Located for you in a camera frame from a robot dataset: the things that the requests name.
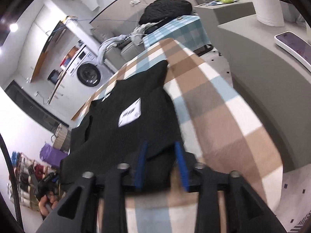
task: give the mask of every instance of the wall-mounted cabinet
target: wall-mounted cabinet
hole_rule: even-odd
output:
[[[32,78],[35,66],[47,40],[48,35],[33,23],[24,42],[17,68],[27,81]]]
[[[27,34],[17,70],[29,82],[39,74],[47,52],[43,52],[49,36],[58,24],[59,19],[43,6]]]

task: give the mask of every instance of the light switch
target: light switch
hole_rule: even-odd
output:
[[[133,0],[133,1],[130,1],[130,5],[134,6],[136,5],[137,3],[140,3],[141,0]]]

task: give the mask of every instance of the cable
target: cable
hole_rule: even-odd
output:
[[[136,3],[135,5],[138,5],[138,4],[139,4],[139,5],[147,5],[147,6],[149,6],[149,5],[150,5],[150,4],[140,3],[140,2],[139,2],[139,3]]]
[[[55,30],[55,31],[52,31],[51,32],[51,34],[53,33],[53,32],[56,32],[56,31],[58,31],[58,30],[60,30],[60,29],[62,29],[62,28],[64,28],[68,23],[70,23],[71,21],[77,21],[77,22],[80,22],[80,21],[91,21],[91,20],[93,20],[93,21],[121,21],[121,22],[132,22],[132,23],[137,23],[138,21],[131,21],[131,20],[117,20],[117,19],[81,19],[81,20],[78,20],[78,19],[75,19],[75,18],[70,18],[70,19],[68,19],[68,21],[62,26],[62,27],[60,27],[60,28],[58,28],[57,30]]]
[[[136,28],[137,28],[137,26],[138,26],[138,10],[136,7],[135,7],[135,10],[136,10]]]
[[[20,202],[19,202],[17,182],[16,182],[14,170],[13,170],[13,165],[12,165],[12,162],[11,162],[11,158],[10,158],[9,152],[7,151],[7,146],[4,143],[4,140],[3,140],[3,137],[1,135],[1,133],[0,133],[0,147],[1,147],[4,159],[5,159],[5,162],[7,163],[7,169],[9,171],[9,176],[10,176],[10,180],[11,180],[16,221],[17,221],[18,225],[22,229],[24,229],[23,221],[22,221],[22,218],[21,218],[21,206],[20,206]]]
[[[58,31],[58,30],[64,28],[64,27],[65,27],[68,23],[70,23],[71,21],[75,21],[75,19],[70,18],[70,19],[68,20],[68,22],[66,22],[62,27],[59,27],[57,30],[52,31],[51,34],[52,34],[53,32],[56,32],[56,31]]]

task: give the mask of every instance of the checkered bedsheet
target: checkered bedsheet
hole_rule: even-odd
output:
[[[170,37],[192,51],[210,44],[199,16],[182,16],[181,20],[174,19],[142,40],[147,49],[156,42]]]
[[[164,88],[173,100],[185,149],[216,171],[240,171],[275,209],[283,170],[276,147],[243,98],[208,63],[176,40],[162,40],[125,64],[80,109],[79,122],[90,102],[104,97],[116,80],[145,71],[164,59],[169,63]],[[197,193],[182,190],[177,169],[171,183],[170,191],[126,198],[129,233],[194,232]]]

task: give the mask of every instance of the black jacket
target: black jacket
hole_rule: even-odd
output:
[[[169,186],[174,145],[183,142],[173,102],[163,89],[166,73],[167,61],[161,61],[147,71],[117,81],[107,99],[91,103],[80,126],[72,130],[70,155],[61,162],[63,190],[86,171],[105,174],[119,163],[129,163],[135,170],[144,146],[142,189]],[[139,98],[141,116],[120,127],[119,117]]]
[[[145,8],[139,20],[139,24],[157,23],[165,18],[171,21],[183,15],[190,15],[191,12],[192,4],[188,1],[156,0]]]

